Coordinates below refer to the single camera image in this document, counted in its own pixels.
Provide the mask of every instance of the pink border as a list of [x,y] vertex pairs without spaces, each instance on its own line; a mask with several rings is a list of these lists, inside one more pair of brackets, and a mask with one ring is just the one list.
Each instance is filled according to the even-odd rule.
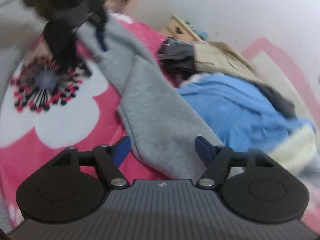
[[303,74],[302,70],[289,57],[289,55],[276,45],[272,44],[266,38],[259,38],[255,40],[242,55],[247,60],[252,60],[259,52],[264,51],[269,57],[282,69],[284,74],[289,78],[296,90],[299,92],[316,124],[320,127],[320,104],[317,102],[313,94],[308,80]]

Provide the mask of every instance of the wall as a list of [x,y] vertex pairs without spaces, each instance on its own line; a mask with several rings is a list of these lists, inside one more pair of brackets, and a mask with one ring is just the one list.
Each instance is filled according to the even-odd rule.
[[135,0],[127,11],[155,29],[171,12],[240,52],[266,38],[302,70],[320,104],[320,0]]

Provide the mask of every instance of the gray ribbed panel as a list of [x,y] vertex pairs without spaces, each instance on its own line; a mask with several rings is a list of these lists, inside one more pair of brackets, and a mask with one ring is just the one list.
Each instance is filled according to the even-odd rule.
[[300,221],[261,225],[231,213],[213,191],[188,180],[138,180],[110,193],[94,213],[75,222],[49,225],[25,221],[13,240],[314,240]]

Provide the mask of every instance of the blue garment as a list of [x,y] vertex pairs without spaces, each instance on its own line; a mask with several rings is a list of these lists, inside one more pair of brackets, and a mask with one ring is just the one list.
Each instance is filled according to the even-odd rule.
[[312,125],[308,119],[284,118],[254,85],[219,73],[177,92],[237,152],[251,148],[270,152],[303,124]]

